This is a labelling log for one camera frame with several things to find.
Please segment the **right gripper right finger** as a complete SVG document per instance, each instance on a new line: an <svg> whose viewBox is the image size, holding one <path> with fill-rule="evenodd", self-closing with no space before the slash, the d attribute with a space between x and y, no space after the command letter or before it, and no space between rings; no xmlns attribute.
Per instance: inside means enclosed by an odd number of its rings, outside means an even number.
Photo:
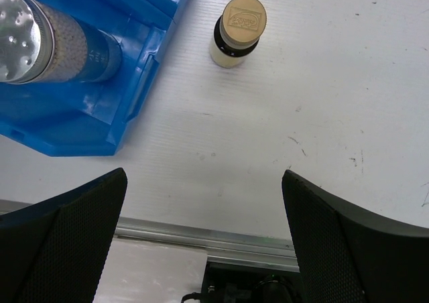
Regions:
<svg viewBox="0 0 429 303"><path fill-rule="evenodd" d="M427 302L428 229L286 170L282 194L308 302Z"/></svg>

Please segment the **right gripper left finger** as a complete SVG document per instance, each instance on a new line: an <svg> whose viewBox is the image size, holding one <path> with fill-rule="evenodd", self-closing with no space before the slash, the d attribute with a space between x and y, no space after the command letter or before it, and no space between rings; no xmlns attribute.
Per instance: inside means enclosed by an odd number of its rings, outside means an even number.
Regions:
<svg viewBox="0 0 429 303"><path fill-rule="evenodd" d="M1 215L1 301L92 302L126 190L117 168Z"/></svg>

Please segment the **silver-cap shaker bottle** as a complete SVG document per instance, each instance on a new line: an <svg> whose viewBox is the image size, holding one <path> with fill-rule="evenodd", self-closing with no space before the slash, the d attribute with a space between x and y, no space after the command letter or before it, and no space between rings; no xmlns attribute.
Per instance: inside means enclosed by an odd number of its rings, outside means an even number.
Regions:
<svg viewBox="0 0 429 303"><path fill-rule="evenodd" d="M112 35L36 0L1 0L1 82L102 82L121 60Z"/></svg>

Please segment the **gold-cap yellow bottle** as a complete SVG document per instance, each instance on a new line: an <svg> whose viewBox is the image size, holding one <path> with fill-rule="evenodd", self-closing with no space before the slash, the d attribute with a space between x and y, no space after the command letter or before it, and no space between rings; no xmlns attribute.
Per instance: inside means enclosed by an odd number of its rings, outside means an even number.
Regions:
<svg viewBox="0 0 429 303"><path fill-rule="evenodd" d="M223 68L240 65L256 49L265 31L267 13L259 0L230 0L213 29L209 52Z"/></svg>

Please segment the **blue three-compartment plastic bin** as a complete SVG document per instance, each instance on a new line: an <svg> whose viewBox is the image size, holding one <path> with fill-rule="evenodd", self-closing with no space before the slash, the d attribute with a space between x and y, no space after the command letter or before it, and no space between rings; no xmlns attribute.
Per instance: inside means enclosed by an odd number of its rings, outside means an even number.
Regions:
<svg viewBox="0 0 429 303"><path fill-rule="evenodd" d="M113 35L123 57L97 83L1 85L1 134L47 156L111 156L139 114L188 0L37 0Z"/></svg>

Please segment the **aluminium front rail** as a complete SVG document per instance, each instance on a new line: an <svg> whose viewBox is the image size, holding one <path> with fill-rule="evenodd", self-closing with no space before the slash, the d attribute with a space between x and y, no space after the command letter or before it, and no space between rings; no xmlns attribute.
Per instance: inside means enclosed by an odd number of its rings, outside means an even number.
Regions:
<svg viewBox="0 0 429 303"><path fill-rule="evenodd" d="M287 239L230 233L121 217L116 236L192 247L207 252L210 262L299 272L293 244Z"/></svg>

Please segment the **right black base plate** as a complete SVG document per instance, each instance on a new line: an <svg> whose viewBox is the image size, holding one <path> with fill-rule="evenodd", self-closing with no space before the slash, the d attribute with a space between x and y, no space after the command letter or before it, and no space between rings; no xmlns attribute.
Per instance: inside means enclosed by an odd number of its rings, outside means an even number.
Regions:
<svg viewBox="0 0 429 303"><path fill-rule="evenodd" d="M298 272L208 262L200 291L182 302L306 302Z"/></svg>

